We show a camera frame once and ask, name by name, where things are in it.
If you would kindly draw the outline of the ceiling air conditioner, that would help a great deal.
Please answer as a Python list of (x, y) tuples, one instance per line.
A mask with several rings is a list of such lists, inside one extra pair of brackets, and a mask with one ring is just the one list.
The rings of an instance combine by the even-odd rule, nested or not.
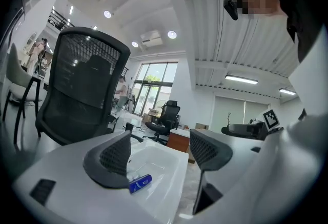
[(158, 30), (149, 31), (142, 34), (140, 37), (142, 44), (146, 47), (154, 47), (163, 44), (161, 35)]

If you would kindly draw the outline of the dark grey bin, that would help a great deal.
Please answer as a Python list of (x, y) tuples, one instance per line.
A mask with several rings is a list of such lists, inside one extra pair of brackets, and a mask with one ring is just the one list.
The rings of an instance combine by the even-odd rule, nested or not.
[(6, 12), (3, 21), (0, 23), (0, 52), (10, 41), (13, 28), (21, 18), (25, 18), (24, 0), (12, 0), (12, 3)]

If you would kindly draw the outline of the large glass window wall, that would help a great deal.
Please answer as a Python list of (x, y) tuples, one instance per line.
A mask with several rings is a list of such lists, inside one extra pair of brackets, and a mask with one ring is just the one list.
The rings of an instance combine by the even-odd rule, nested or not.
[(170, 98), (177, 62), (142, 64), (134, 81), (135, 96), (133, 113), (142, 116), (150, 109), (161, 112), (161, 107)]

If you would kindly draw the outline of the white sink basin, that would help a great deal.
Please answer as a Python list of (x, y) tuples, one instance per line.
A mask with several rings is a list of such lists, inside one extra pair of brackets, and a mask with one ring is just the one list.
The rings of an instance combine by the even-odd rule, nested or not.
[(182, 195), (188, 155), (144, 138), (131, 139), (128, 177), (151, 175), (152, 181), (132, 194), (162, 224), (173, 224)]

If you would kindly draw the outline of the black headrest office chair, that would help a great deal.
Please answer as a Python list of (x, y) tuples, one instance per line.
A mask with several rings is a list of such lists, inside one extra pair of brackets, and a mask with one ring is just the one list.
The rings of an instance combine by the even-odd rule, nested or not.
[(99, 55), (92, 55), (86, 63), (80, 63), (74, 77), (76, 98), (84, 104), (102, 109), (111, 78), (110, 71), (110, 62)]
[(166, 146), (168, 140), (162, 139), (161, 136), (168, 137), (172, 129), (177, 129), (180, 106), (178, 106), (176, 100), (169, 100), (161, 108), (162, 112), (159, 118), (145, 123), (147, 128), (155, 132), (154, 136), (143, 136), (143, 138), (149, 138)]

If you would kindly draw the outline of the black mesh office chair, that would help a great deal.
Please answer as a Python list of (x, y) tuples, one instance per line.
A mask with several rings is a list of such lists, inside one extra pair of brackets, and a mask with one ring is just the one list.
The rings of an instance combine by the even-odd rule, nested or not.
[(129, 56), (125, 44), (103, 32), (86, 27), (61, 31), (35, 121), (38, 133), (62, 146), (104, 135)]

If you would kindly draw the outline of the black mezzanine railing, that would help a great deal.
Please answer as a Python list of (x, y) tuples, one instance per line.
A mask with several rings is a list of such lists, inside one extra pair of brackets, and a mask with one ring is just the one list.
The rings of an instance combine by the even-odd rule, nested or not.
[(74, 25), (68, 19), (64, 18), (54, 8), (52, 8), (50, 11), (48, 23), (59, 31), (62, 31), (66, 28), (74, 27)]

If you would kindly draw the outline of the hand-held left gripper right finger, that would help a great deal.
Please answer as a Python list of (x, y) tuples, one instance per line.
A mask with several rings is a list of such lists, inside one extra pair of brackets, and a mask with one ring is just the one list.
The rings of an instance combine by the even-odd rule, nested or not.
[(232, 188), (251, 165), (262, 144), (262, 140), (204, 129), (190, 130), (190, 150), (201, 170), (194, 215), (221, 199)]

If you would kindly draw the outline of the grey chair black legs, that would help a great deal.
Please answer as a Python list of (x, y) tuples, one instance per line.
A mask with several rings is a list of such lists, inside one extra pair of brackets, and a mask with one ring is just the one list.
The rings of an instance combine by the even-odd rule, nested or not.
[(10, 81), (2, 112), (2, 121), (5, 121), (10, 97), (19, 100), (18, 112), (14, 127), (13, 143), (17, 144), (18, 128), (21, 117), (25, 118), (25, 103), (33, 102), (35, 113), (39, 112), (39, 91), (41, 80), (28, 74), (20, 65), (15, 44), (11, 45), (6, 67), (6, 78)]

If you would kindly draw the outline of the white roller blinds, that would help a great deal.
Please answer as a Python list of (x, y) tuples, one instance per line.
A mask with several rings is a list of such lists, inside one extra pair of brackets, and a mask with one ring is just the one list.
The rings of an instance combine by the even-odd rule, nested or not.
[(221, 133), (221, 128), (227, 126), (228, 112), (231, 113), (230, 124), (248, 124), (251, 118), (268, 108), (266, 104), (216, 96), (210, 130)]

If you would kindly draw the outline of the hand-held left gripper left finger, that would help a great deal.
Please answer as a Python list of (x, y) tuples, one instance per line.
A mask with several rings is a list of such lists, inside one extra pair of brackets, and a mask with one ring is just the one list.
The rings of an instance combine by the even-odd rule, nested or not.
[(59, 147), (12, 187), (42, 224), (160, 224), (129, 191), (130, 132)]

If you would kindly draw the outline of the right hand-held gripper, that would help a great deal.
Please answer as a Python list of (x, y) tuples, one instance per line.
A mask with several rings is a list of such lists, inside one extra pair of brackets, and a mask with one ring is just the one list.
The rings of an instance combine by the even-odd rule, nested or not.
[(267, 109), (256, 117), (251, 118), (246, 125), (230, 124), (221, 128), (222, 134), (247, 137), (256, 140), (265, 140), (265, 138), (280, 125), (279, 119), (273, 109)]

